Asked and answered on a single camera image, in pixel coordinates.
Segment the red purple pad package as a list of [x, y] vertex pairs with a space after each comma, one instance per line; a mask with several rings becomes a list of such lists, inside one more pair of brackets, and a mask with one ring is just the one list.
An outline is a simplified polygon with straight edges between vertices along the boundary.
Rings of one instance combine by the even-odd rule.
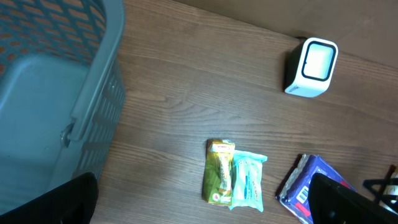
[[299, 154], [289, 177], [276, 195], [276, 199], [304, 224], [313, 224], [308, 193], [311, 179], [315, 173], [321, 173], [356, 192], [356, 189], [321, 156]]

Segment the teal wipes packet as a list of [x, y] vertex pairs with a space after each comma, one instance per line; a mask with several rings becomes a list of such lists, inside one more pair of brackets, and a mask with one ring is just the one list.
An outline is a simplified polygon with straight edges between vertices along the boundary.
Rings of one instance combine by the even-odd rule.
[[262, 164], [267, 156], [236, 150], [233, 157], [233, 198], [230, 210], [251, 207], [264, 211], [262, 201]]

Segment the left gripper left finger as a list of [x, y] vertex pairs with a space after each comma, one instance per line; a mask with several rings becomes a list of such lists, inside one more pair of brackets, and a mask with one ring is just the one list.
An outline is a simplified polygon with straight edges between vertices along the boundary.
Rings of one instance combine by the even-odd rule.
[[89, 224], [98, 200], [97, 179], [86, 172], [1, 215], [6, 224]]

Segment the white barcode scanner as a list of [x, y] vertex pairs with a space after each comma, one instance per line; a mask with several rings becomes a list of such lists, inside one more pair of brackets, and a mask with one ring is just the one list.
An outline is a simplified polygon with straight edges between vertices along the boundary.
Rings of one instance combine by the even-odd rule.
[[338, 58], [338, 46], [329, 40], [310, 37], [289, 55], [284, 92], [314, 98], [327, 91]]

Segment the grey plastic mesh basket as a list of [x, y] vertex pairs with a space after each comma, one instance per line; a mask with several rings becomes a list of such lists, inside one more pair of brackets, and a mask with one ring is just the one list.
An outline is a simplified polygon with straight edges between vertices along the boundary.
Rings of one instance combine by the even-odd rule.
[[123, 0], [1, 0], [1, 213], [91, 172], [125, 100]]

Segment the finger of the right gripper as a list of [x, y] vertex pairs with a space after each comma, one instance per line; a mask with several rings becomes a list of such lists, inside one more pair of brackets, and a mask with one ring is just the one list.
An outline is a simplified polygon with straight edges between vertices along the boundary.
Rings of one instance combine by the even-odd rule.
[[367, 179], [363, 181], [363, 187], [374, 196], [374, 203], [379, 204], [380, 202], [384, 202], [385, 204], [394, 204], [397, 202], [397, 195], [383, 194], [387, 185], [397, 186], [397, 178], [391, 178], [391, 174], [394, 171], [397, 172], [397, 166], [390, 165], [383, 179]]

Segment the white tube with gold cap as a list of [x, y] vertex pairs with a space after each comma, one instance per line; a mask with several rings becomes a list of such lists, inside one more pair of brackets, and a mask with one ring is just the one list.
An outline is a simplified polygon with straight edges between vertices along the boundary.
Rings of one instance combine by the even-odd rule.
[[[394, 171], [391, 174], [391, 178], [397, 178], [397, 172]], [[396, 185], [387, 185], [386, 189], [383, 192], [384, 195], [397, 195], [397, 186]], [[379, 203], [380, 206], [384, 207], [388, 211], [395, 213], [397, 215], [397, 212], [395, 212], [392, 208], [390, 208], [388, 205], [386, 205], [384, 202]]]

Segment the green juice carton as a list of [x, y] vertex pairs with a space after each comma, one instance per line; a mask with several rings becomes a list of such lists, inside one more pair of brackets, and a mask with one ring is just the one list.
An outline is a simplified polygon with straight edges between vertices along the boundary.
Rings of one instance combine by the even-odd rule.
[[221, 206], [232, 205], [234, 151], [235, 143], [230, 140], [208, 140], [202, 193], [207, 203]]

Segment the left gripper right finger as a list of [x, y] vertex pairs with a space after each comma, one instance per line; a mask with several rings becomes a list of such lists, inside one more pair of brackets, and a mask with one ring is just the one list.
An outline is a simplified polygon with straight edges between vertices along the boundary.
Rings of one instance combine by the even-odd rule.
[[308, 200], [314, 224], [397, 224], [397, 215], [335, 180], [315, 174]]

